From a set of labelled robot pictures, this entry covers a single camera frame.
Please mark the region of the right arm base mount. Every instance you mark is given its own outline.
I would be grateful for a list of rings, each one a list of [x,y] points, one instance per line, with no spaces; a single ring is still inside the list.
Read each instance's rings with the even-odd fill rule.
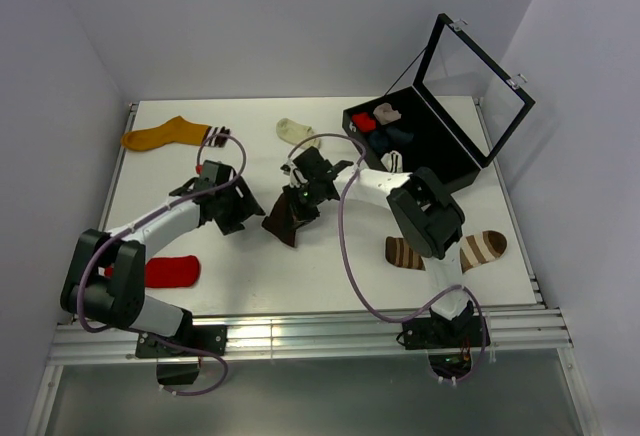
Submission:
[[[437,314],[404,322],[396,342],[406,350],[453,349],[488,346],[491,338],[479,315],[462,315],[447,320]]]

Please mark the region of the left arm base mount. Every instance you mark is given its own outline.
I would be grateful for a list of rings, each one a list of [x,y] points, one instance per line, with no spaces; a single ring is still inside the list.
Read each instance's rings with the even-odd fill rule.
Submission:
[[[229,374],[226,351],[228,326],[224,324],[194,326],[184,336],[162,337],[140,334],[135,357],[155,360],[156,380],[161,388],[177,396],[199,396],[218,389]],[[211,358],[221,365],[221,375],[210,387],[193,389],[204,359]]]

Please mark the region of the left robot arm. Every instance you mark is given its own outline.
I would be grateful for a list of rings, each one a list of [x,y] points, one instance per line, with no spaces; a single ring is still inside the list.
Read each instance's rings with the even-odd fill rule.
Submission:
[[[84,231],[60,306],[84,321],[157,335],[170,354],[183,355],[195,342],[193,315],[146,294],[147,263],[174,240],[210,222],[226,236],[243,230],[248,218],[264,214],[239,173],[207,160],[198,175],[140,219],[111,231]]]

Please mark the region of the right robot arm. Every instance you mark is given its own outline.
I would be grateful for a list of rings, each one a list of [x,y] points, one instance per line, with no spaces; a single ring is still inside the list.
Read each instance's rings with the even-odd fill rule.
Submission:
[[[467,323],[479,303],[463,283],[460,243],[465,215],[432,170],[421,167],[412,173],[390,173],[362,169],[358,163],[345,160],[333,164],[315,147],[288,159],[281,170],[289,177],[281,194],[285,207],[282,242],[292,246],[296,231],[320,216],[319,206],[336,201],[341,257],[361,304],[376,318],[390,323],[407,322],[428,312],[436,317],[432,324],[435,339],[446,346],[457,344],[466,335]],[[389,210],[409,247],[431,261],[436,295],[404,318],[382,315],[357,284],[346,246],[345,209],[349,199]]]

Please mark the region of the dark brown sock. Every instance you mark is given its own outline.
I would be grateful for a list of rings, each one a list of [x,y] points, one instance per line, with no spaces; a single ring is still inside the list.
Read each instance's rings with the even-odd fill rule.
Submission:
[[[297,231],[307,224],[297,217],[290,197],[283,192],[271,212],[262,221],[262,228],[290,248],[296,247]]]

